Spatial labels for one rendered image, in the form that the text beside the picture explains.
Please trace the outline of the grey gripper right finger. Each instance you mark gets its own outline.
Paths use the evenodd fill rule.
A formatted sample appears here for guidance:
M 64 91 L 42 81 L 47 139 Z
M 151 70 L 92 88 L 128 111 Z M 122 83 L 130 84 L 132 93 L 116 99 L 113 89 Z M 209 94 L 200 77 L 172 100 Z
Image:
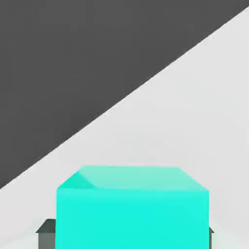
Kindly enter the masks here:
M 210 219 L 209 226 L 213 230 L 212 249 L 231 249 L 228 233 L 214 219 Z

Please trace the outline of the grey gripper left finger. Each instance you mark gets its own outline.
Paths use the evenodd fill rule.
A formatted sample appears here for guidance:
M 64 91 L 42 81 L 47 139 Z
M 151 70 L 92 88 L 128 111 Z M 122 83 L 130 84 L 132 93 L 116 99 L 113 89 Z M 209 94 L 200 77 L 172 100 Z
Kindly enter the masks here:
M 55 249 L 55 219 L 46 219 L 35 233 L 18 242 L 18 249 Z

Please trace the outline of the small cyan cube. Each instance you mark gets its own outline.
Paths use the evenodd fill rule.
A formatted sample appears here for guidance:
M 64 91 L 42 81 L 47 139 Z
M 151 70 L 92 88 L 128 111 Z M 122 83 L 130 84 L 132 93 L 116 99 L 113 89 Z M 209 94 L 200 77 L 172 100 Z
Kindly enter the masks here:
M 209 191 L 178 167 L 84 166 L 56 190 L 55 249 L 209 249 Z

